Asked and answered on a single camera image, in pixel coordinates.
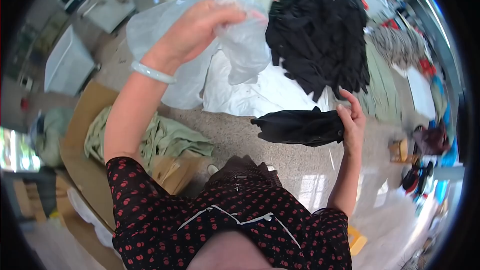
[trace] black garment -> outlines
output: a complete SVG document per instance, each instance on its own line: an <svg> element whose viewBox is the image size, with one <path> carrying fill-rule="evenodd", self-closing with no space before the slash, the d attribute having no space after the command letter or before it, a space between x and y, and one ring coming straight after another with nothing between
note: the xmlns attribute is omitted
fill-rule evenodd
<svg viewBox="0 0 480 270"><path fill-rule="evenodd" d="M321 112L318 107L312 111L270 112L250 122L260 127L259 138L272 143L317 147L343 141L344 127L337 111Z"/></svg>
<svg viewBox="0 0 480 270"><path fill-rule="evenodd" d="M345 213L310 213L249 157L230 159L196 197L168 194L131 158L111 159L106 168L117 223L112 242L128 270L187 269L211 237L232 230L275 268L352 269Z"/></svg>
<svg viewBox="0 0 480 270"><path fill-rule="evenodd" d="M339 99L339 86L367 93L370 83L361 0L284 0L272 5L266 40L279 64L305 93L318 101L326 86Z"/></svg>

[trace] white sneaker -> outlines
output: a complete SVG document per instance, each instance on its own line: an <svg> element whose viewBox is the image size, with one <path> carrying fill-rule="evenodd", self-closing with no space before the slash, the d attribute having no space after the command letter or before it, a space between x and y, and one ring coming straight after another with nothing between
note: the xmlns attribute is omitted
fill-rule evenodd
<svg viewBox="0 0 480 270"><path fill-rule="evenodd" d="M208 165L207 167L207 172L210 176L214 175L215 173L217 173L219 171L219 169L217 168L216 165L213 165L213 164L210 164Z"/></svg>

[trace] white sheet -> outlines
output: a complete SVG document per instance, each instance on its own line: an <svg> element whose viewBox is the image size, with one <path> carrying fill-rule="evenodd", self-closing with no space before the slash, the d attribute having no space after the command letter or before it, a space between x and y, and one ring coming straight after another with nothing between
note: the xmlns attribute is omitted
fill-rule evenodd
<svg viewBox="0 0 480 270"><path fill-rule="evenodd" d="M219 50L208 68L203 92L203 110L227 113L234 116L261 117L267 113L283 110L312 110L318 106L322 112L329 111L327 88L318 103L312 94L305 94L297 81L285 77L285 69L269 64L258 75L255 84L228 83L230 61Z"/></svg>
<svg viewBox="0 0 480 270"><path fill-rule="evenodd" d="M414 67L406 70L406 77L410 85L415 111L427 117L429 120L434 120L436 113L432 91L430 91L430 83Z"/></svg>

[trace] plastic bag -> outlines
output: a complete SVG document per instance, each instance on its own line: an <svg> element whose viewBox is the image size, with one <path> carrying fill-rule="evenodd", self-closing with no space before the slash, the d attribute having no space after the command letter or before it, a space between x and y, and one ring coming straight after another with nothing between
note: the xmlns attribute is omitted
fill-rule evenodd
<svg viewBox="0 0 480 270"><path fill-rule="evenodd" d="M136 60L167 32L183 13L201 0L176 0L157 5L134 15L127 24L127 43ZM203 101L204 87L210 59L220 45L230 59L232 70L228 77L231 85L255 83L258 73L271 61L265 40L268 25L266 11L253 0L216 0L219 4L235 3L247 13L247 19L238 24L217 27L219 36L198 57L177 69L176 84L169 85L162 98L165 105L192 109Z"/></svg>

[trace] polka dot dress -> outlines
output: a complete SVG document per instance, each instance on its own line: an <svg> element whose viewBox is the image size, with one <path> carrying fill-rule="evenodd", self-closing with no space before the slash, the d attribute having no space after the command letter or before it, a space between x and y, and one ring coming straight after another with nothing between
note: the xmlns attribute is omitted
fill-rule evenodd
<svg viewBox="0 0 480 270"><path fill-rule="evenodd" d="M351 269L347 216L310 213L276 171L232 157L195 198L169 195L134 159L106 163L117 228L113 245L129 270L186 269L215 233L237 230L272 267Z"/></svg>

